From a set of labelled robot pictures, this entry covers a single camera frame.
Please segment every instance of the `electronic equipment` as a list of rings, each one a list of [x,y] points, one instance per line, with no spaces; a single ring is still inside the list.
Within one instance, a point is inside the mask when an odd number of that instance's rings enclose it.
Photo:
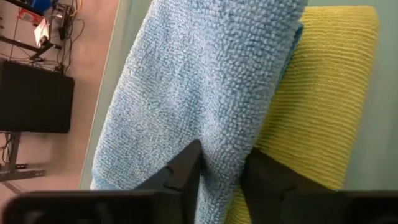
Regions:
[[[0,131],[67,133],[73,78],[0,59]]]
[[[193,224],[203,167],[195,140],[132,191],[32,192],[9,202],[4,224]],[[240,180],[253,224],[396,224],[398,192],[336,192],[253,149]]]

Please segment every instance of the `yellow towel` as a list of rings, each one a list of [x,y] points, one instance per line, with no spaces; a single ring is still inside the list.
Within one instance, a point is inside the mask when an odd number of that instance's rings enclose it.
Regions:
[[[340,189],[361,117],[379,29],[369,6],[307,7],[304,33],[271,102],[256,147]],[[236,191],[227,224],[250,223]]]

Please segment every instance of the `blue object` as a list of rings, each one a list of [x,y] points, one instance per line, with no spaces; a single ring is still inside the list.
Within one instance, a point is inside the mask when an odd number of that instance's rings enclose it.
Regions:
[[[58,0],[33,0],[32,7],[44,13],[47,9],[50,9],[53,2],[58,2]]]
[[[223,223],[307,0],[154,0],[127,57],[92,189],[130,190],[194,139],[197,223]]]

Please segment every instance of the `wire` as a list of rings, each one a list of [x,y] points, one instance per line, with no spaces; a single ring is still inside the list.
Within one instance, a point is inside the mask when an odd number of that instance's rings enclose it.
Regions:
[[[77,0],[73,0],[72,1],[72,8],[74,8],[75,5],[77,5],[77,4],[78,4],[78,1]],[[75,38],[72,38],[72,34],[75,31],[75,23],[76,23],[76,21],[80,21],[82,23],[82,27],[81,27],[81,30],[80,30],[79,34]],[[85,28],[85,22],[84,22],[83,19],[77,19],[76,16],[71,17],[70,27],[66,31],[66,37],[65,37],[65,40],[64,40],[64,42],[62,44],[62,48],[58,51],[58,54],[57,54],[58,66],[61,66],[61,65],[65,66],[64,74],[67,73],[70,65],[72,64],[72,48],[73,48],[73,44],[82,35],[82,33],[84,31],[84,28]]]
[[[7,162],[9,162],[10,156],[11,156],[10,155],[11,150],[9,148],[9,145],[11,142],[13,142],[14,136],[11,133],[6,132],[6,133],[4,133],[4,138],[6,139],[6,143],[0,147],[0,149],[2,150],[1,159],[2,159],[3,163],[7,163]]]
[[[6,55],[6,54],[3,54],[3,53],[0,53],[0,55],[2,55],[4,57],[7,57],[7,58],[10,58],[11,60],[28,60],[29,59],[29,57],[27,57],[27,58],[15,58],[15,57],[11,57],[11,55]]]
[[[23,51],[30,58],[30,55],[22,47],[20,47],[20,46],[17,46],[17,47],[19,48],[19,50]]]
[[[48,70],[54,70],[54,66],[58,65],[58,63],[56,61],[53,60],[47,60],[47,59],[43,59],[43,58],[37,58],[33,61],[29,60],[29,58],[14,58],[11,57],[11,60],[9,60],[11,62],[19,62],[19,63],[24,63],[24,64],[28,64],[31,65],[33,67],[38,67],[38,68],[46,68]]]
[[[72,38],[69,39],[70,44],[69,44],[69,50],[67,52],[67,55],[69,55],[69,62],[67,67],[65,68],[65,74],[68,71],[69,66],[72,64],[72,47],[73,47],[73,43],[75,43],[75,41],[82,35],[84,29],[85,29],[85,22],[83,19],[76,19],[76,21],[80,21],[82,23],[81,25],[81,30],[79,32],[79,34],[72,40]]]
[[[14,40],[15,40],[15,36],[17,35],[18,22],[19,22],[19,18],[17,18],[17,21],[15,22],[14,37],[13,37]],[[10,56],[9,56],[8,60],[11,60],[13,50],[14,50],[14,44],[11,46],[11,52],[10,52]]]
[[[81,9],[82,6],[83,6],[83,0],[80,0],[79,6],[77,7],[77,9],[73,10],[73,13],[69,14],[69,16],[75,16],[78,13],[78,11]]]

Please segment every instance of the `microfiber towel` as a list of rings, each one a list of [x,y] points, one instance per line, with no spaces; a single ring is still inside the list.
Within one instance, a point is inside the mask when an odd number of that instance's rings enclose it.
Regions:
[[[199,139],[195,220],[223,223],[306,4],[153,1],[108,110],[91,188],[133,189]]]
[[[374,63],[379,21],[370,6],[327,6],[306,7],[302,22],[302,39],[256,147],[325,187],[341,189]],[[226,224],[250,223],[239,189]]]

